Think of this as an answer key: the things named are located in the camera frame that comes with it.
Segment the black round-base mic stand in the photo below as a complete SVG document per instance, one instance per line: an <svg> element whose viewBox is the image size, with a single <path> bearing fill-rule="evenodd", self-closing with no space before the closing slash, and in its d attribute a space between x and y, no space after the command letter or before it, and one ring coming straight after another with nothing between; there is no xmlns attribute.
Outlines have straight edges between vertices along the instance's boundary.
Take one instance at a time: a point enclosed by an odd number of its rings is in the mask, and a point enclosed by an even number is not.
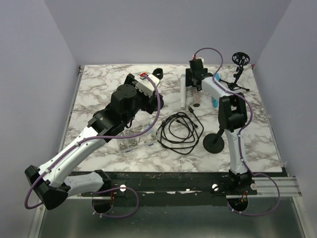
<svg viewBox="0 0 317 238"><path fill-rule="evenodd" d="M156 86L160 84L160 81L163 79L163 69L162 68L156 68L153 70L152 75L156 78Z"/></svg>

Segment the blue microphone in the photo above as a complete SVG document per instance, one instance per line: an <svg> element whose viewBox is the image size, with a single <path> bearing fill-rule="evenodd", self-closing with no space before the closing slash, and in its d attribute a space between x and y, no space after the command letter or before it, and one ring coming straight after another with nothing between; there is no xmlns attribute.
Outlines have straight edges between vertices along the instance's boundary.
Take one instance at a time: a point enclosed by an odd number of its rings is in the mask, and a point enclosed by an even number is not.
<svg viewBox="0 0 317 238"><path fill-rule="evenodd" d="M219 77L219 74L218 74L218 73L216 73L216 74L214 75L214 77L215 77L215 80L216 80L217 82L220 82L220 77ZM216 109L216 108L218 107L218 98L215 97L215 96L216 96L216 94L213 93L213 94L212 94L212 98L211 98L212 106L213 106L214 109Z"/></svg>

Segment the glitter silver microphone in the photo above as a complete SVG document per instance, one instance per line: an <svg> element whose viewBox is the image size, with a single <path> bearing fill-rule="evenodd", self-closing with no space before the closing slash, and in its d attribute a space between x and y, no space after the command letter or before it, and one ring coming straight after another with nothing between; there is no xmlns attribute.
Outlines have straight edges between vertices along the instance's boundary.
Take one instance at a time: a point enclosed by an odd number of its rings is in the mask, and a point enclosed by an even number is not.
<svg viewBox="0 0 317 238"><path fill-rule="evenodd" d="M193 107L199 107L200 106L200 93L196 87L193 87L192 95L193 95Z"/></svg>

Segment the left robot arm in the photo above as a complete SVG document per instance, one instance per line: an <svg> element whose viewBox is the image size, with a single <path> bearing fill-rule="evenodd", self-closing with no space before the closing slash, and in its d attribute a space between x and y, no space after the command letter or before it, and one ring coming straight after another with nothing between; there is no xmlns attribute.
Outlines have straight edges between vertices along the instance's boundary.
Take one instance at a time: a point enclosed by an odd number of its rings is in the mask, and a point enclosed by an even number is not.
<svg viewBox="0 0 317 238"><path fill-rule="evenodd" d="M97 170L81 176L71 176L71 172L112 139L123 139L120 134L132 124L138 111L150 115L160 113L163 99L158 85L162 78L161 68L150 74L127 75L124 83L112 93L110 103L93 114L87 126L68 146L39 167L29 166L25 170L30 184L25 208L35 208L28 204L32 192L48 210L56 208L70 196L86 192L106 195L111 182L105 172Z"/></svg>

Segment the black desk mic stand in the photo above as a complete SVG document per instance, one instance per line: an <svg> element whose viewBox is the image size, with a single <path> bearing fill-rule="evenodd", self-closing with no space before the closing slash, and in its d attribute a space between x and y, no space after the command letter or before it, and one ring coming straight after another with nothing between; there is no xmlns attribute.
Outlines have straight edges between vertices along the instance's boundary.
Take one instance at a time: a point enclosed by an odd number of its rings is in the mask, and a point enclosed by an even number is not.
<svg viewBox="0 0 317 238"><path fill-rule="evenodd" d="M210 133L203 139L203 147L212 154L218 154L224 149L224 140L222 135L223 129L219 129L217 133Z"/></svg>

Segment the white microphone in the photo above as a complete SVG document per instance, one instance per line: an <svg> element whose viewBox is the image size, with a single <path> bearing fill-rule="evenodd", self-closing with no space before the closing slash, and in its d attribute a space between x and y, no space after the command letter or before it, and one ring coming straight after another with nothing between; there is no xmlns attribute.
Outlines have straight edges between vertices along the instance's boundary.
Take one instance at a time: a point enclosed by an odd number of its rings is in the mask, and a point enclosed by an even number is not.
<svg viewBox="0 0 317 238"><path fill-rule="evenodd" d="M183 75L180 78L180 109L186 108L186 78Z"/></svg>

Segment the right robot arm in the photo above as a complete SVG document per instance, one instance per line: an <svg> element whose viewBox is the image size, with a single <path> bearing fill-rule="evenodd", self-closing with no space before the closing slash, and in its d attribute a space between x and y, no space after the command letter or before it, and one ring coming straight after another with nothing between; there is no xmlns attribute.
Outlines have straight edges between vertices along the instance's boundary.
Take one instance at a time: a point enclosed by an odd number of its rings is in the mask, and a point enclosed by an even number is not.
<svg viewBox="0 0 317 238"><path fill-rule="evenodd" d="M226 134L230 153L229 176L231 177L228 181L228 189L233 194L239 194L245 190L245 182L251 180L251 174L243 164L246 161L244 158L246 152L240 131L248 119L244 95L234 93L219 84L213 78L213 74L203 66L201 59L189 61L185 82L186 86L195 87L199 91L203 90L218 101L219 131L205 136L203 146L212 154L220 153L224 149L222 135Z"/></svg>

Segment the black tripod shock-mount stand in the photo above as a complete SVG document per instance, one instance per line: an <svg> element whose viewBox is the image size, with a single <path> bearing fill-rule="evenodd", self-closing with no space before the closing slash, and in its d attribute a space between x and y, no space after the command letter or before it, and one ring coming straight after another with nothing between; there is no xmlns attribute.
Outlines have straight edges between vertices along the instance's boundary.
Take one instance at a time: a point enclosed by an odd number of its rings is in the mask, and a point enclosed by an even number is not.
<svg viewBox="0 0 317 238"><path fill-rule="evenodd" d="M227 82L225 80L219 79L219 81L227 84L227 87L231 91L236 91L238 89L243 89L243 90L249 92L250 89L242 87L242 86L239 86L237 84L237 82L238 82L240 76L243 73L244 66L246 66L250 62L250 57L244 52L236 52L232 56L232 61L233 61L234 64L237 65L236 73L233 74L233 77L234 77L235 80L233 82Z"/></svg>

